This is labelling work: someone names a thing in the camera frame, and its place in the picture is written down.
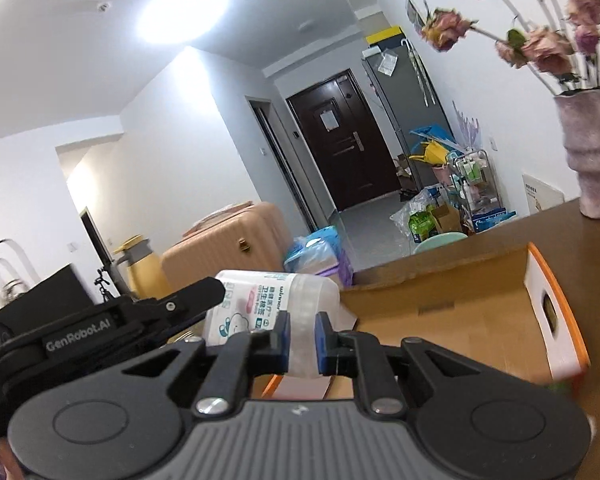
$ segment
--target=yellow thermos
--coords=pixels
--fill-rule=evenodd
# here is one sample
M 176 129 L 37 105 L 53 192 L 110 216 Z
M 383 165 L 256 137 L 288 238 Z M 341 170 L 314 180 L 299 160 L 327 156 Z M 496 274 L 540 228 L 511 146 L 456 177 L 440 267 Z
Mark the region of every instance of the yellow thermos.
M 123 253 L 116 265 L 127 263 L 129 288 L 140 300 L 160 299 L 173 293 L 167 277 L 162 272 L 160 258 L 149 247 L 149 240 L 142 235 L 129 238 L 113 253 Z

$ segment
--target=dark brown door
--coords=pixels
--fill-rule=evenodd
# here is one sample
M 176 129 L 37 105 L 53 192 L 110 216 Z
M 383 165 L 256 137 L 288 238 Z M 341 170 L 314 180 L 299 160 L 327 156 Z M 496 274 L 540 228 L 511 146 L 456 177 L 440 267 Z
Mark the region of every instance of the dark brown door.
M 287 101 L 338 211 L 399 189 L 389 150 L 349 70 Z

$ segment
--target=dried rose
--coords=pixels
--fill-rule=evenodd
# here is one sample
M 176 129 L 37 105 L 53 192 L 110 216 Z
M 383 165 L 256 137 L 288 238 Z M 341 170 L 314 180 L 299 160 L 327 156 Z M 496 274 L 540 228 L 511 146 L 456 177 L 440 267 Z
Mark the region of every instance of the dried rose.
M 600 25 L 600 0 L 569 0 L 567 14 L 574 25 Z
M 420 35 L 438 52 L 446 52 L 464 38 L 471 25 L 454 10 L 436 9 Z
M 522 68 L 529 62 L 522 52 L 503 41 L 496 41 L 496 50 L 498 51 L 498 56 L 511 66 L 516 67 L 516 69 Z
M 600 43 L 600 31 L 595 25 L 580 25 L 576 29 L 576 46 L 578 51 L 593 56 Z
M 528 40 L 522 46 L 522 54 L 533 61 L 540 72 L 559 76 L 573 70 L 569 60 L 569 56 L 574 54 L 571 43 L 548 27 L 538 28 L 529 34 Z

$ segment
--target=flower vase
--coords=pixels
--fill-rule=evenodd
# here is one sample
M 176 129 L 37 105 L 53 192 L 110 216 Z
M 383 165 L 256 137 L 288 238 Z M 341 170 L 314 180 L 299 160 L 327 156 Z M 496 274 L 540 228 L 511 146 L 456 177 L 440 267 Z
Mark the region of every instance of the flower vase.
M 564 132 L 567 165 L 578 173 L 580 211 L 600 219 L 600 88 L 555 98 Z

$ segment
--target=white wall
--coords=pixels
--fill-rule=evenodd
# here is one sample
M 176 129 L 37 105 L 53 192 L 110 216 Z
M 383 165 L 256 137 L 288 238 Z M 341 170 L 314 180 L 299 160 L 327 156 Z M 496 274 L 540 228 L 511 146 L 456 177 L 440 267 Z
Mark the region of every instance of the white wall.
M 0 239 L 19 243 L 42 279 L 74 264 L 99 299 L 93 280 L 102 266 L 64 182 L 56 146 L 119 134 L 117 117 L 56 124 L 0 139 Z M 77 250 L 70 252 L 68 245 Z M 7 248 L 0 249 L 21 277 L 30 278 Z
M 423 8 L 423 0 L 415 0 Z M 545 23 L 535 0 L 512 0 L 523 16 Z M 567 0 L 560 0 L 564 6 Z M 504 36 L 512 14 L 500 0 L 427 0 L 431 8 L 456 8 L 480 27 Z M 493 41 L 469 33 L 447 53 L 439 54 L 415 33 L 406 17 L 405 0 L 378 0 L 393 25 L 400 25 L 415 44 L 440 95 L 445 110 L 452 101 L 465 114 L 478 118 L 483 143 L 489 136 L 498 147 L 490 155 L 496 165 L 506 204 L 528 214 L 522 173 L 527 172 L 565 194 L 579 194 L 576 174 L 565 162 L 562 133 L 552 96 L 527 69 L 516 71 L 500 60 Z M 452 129 L 458 127 L 449 115 Z
M 396 157 L 402 153 L 402 147 L 380 99 L 370 86 L 369 78 L 362 66 L 362 51 L 366 48 L 368 48 L 366 41 L 358 38 L 334 48 L 320 57 L 311 59 L 293 70 L 283 73 L 283 75 L 276 76 L 274 83 L 280 95 L 286 99 L 311 85 L 330 78 L 338 72 L 342 72 L 347 68 L 351 69 L 366 102 L 369 104 L 369 108 L 371 108 L 372 114 L 376 118 L 376 123 L 378 123 L 391 156 Z
M 143 234 L 162 253 L 207 214 L 260 199 L 192 48 L 162 70 L 120 120 L 125 135 L 91 148 L 70 177 L 77 206 L 86 202 L 105 242 L 116 246 Z
M 248 101 L 248 98 L 270 101 L 285 126 L 292 130 L 292 119 L 280 94 L 261 70 L 207 52 L 199 51 L 198 55 L 208 74 L 222 119 L 260 199 L 280 208 L 294 236 L 307 234 L 307 225 Z

